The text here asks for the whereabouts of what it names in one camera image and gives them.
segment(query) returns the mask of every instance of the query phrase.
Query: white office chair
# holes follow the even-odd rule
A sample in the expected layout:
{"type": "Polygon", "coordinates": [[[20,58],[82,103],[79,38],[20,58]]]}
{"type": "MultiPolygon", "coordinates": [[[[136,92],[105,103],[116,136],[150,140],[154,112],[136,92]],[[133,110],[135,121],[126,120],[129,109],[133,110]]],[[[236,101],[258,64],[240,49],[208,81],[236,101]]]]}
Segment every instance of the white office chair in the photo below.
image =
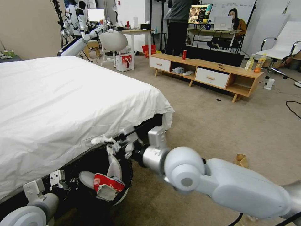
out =
{"type": "Polygon", "coordinates": [[[267,54],[267,57],[272,58],[272,62],[267,68],[269,72],[272,70],[276,73],[279,73],[284,76],[286,79],[286,75],[275,69],[272,68],[273,64],[277,62],[277,60],[282,60],[283,62],[286,61],[287,58],[296,55],[301,50],[301,22],[295,21],[288,21],[284,28],[282,29],[280,35],[278,37],[268,37],[265,38],[261,45],[261,51],[257,52],[258,55],[263,55],[264,53],[267,54]],[[267,39],[274,39],[276,40],[274,46],[268,50],[262,50],[265,42],[267,39]]]}
{"type": "Polygon", "coordinates": [[[102,33],[99,36],[102,50],[103,50],[103,60],[100,66],[105,62],[114,62],[114,68],[116,68],[116,51],[123,50],[128,45],[128,40],[124,34],[116,30],[110,29],[107,32],[102,33]],[[113,52],[113,59],[107,58],[105,56],[104,50],[109,50],[113,52]]]}

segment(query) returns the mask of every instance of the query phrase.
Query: beige carpet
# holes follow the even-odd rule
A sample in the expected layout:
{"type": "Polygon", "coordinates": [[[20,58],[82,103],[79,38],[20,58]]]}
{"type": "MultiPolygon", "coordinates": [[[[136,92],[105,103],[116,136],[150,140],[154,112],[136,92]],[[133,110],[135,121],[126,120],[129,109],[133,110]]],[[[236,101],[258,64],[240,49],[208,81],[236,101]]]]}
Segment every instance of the beige carpet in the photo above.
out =
{"type": "MultiPolygon", "coordinates": [[[[112,63],[104,67],[114,69],[112,63]]],[[[301,80],[300,73],[283,71],[301,80]]],[[[275,87],[272,91],[264,90],[260,83],[251,97],[233,104],[231,94],[195,84],[188,87],[189,81],[176,75],[159,73],[155,77],[155,69],[148,66],[143,56],[135,57],[134,71],[122,74],[153,85],[169,100],[175,110],[172,128],[166,133],[171,149],[188,146],[203,158],[230,162],[237,153],[243,153],[252,170],[274,183],[282,185],[301,179],[301,120],[285,106],[287,100],[301,102],[301,95],[293,95],[301,94],[293,81],[272,74],[277,90],[275,87]]],[[[291,103],[290,106],[301,115],[300,105],[291,103]]],[[[226,226],[239,214],[197,192],[180,195],[150,170],[136,163],[133,168],[133,187],[124,201],[112,209],[115,225],[226,226]]],[[[64,220],[72,225],[78,220],[78,213],[72,210],[56,225],[67,225],[64,220]]],[[[253,223],[244,217],[237,225],[269,226],[280,221],[277,218],[253,223]]]]}

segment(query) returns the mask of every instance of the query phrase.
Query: black pants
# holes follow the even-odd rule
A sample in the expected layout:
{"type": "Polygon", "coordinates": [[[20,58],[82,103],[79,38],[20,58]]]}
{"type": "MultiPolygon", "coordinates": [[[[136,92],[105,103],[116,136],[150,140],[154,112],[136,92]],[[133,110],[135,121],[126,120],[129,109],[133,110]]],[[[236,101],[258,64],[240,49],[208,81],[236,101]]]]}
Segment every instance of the black pants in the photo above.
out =
{"type": "Polygon", "coordinates": [[[174,56],[180,55],[186,46],[187,27],[187,23],[169,23],[166,54],[172,55],[174,50],[174,56]]]}

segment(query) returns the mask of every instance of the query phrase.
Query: wooden stool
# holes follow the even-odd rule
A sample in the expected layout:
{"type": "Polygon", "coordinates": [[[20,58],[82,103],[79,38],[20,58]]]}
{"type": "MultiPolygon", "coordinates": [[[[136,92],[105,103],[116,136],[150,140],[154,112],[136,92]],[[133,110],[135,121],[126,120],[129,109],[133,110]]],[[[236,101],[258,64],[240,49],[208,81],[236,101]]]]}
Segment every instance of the wooden stool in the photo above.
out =
{"type": "Polygon", "coordinates": [[[99,42],[96,40],[90,40],[87,43],[87,46],[85,47],[85,54],[88,58],[90,58],[89,48],[94,48],[96,55],[100,57],[100,51],[99,51],[99,42]]]}

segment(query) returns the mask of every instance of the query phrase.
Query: white drawer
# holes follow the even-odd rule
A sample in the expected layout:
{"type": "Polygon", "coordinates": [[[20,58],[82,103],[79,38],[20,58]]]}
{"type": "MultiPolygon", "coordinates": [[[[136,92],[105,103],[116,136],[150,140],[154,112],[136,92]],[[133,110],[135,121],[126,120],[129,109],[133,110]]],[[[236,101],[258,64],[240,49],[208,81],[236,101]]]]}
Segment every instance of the white drawer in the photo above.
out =
{"type": "Polygon", "coordinates": [[[163,60],[156,57],[151,57],[151,67],[163,70],[163,71],[170,71],[170,61],[169,60],[163,60]]]}
{"type": "Polygon", "coordinates": [[[228,78],[229,74],[210,71],[199,67],[195,76],[195,80],[197,81],[212,84],[220,88],[226,88],[228,78]]]}

